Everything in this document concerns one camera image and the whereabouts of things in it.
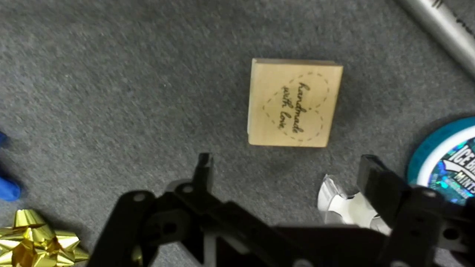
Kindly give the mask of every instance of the gold bow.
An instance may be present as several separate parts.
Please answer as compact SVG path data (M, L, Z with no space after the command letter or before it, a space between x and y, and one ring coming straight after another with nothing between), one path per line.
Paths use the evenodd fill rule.
M0 267L70 267L88 258L73 231L52 229L33 209L18 209L13 227L0 228Z

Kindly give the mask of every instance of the gray carpet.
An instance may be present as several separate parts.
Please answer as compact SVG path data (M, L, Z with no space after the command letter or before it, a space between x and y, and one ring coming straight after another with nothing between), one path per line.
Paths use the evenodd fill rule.
M346 66L328 148L248 145L251 57ZM422 136L475 111L474 84L393 0L0 0L0 161L27 189L0 222L34 207L91 250L122 192L160 194L211 151L223 200L318 225L325 172L352 188L374 152L402 175ZM193 265L177 247L159 262Z

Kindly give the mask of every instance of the metal pole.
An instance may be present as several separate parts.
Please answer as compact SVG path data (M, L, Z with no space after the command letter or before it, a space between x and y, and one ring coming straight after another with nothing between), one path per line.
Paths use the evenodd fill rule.
M475 78L475 31L444 0L398 0Z

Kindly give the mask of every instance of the blue container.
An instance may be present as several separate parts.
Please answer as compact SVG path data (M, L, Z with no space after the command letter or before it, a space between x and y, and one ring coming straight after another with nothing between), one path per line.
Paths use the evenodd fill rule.
M475 195L475 117L445 124L429 135L413 154L411 185L430 186L447 200L465 204Z

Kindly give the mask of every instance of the wooden block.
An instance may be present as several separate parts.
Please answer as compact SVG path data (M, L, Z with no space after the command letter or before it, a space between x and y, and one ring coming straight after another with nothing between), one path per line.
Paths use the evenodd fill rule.
M327 146L341 75L334 62L252 59L249 143Z

